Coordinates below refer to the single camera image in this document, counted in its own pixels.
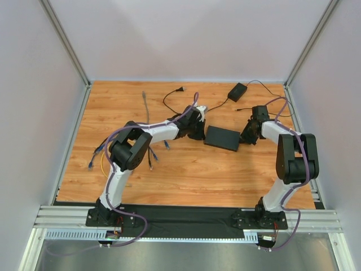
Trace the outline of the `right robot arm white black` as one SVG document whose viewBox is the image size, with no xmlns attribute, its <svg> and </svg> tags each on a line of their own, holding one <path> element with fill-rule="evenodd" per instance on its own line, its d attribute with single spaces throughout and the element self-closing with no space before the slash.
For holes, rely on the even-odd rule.
<svg viewBox="0 0 361 271">
<path fill-rule="evenodd" d="M 277 144 L 276 180 L 254 211 L 256 222 L 265 225 L 269 219 L 280 221 L 295 192 L 317 178 L 319 161 L 315 136 L 296 132 L 279 121 L 249 119 L 240 142 L 254 145 L 258 139 Z"/>
</svg>

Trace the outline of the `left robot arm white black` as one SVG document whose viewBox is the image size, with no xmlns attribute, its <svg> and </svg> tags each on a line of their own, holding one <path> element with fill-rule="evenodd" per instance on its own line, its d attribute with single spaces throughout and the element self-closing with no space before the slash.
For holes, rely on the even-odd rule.
<svg viewBox="0 0 361 271">
<path fill-rule="evenodd" d="M 104 146 L 111 166 L 109 176 L 95 207 L 88 211 L 86 226 L 118 227 L 125 214 L 120 205 L 126 183 L 133 170 L 141 164 L 150 145 L 185 136 L 204 140 L 207 111 L 207 106 L 188 106 L 182 114 L 161 123 L 150 125 L 129 121 L 109 136 Z"/>
</svg>

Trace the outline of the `black network switch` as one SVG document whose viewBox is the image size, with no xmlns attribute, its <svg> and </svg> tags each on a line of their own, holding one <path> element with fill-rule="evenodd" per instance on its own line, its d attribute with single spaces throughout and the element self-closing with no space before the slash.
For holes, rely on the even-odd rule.
<svg viewBox="0 0 361 271">
<path fill-rule="evenodd" d="M 204 144 L 224 150 L 237 152 L 239 148 L 240 133 L 216 126 L 208 126 Z"/>
</svg>

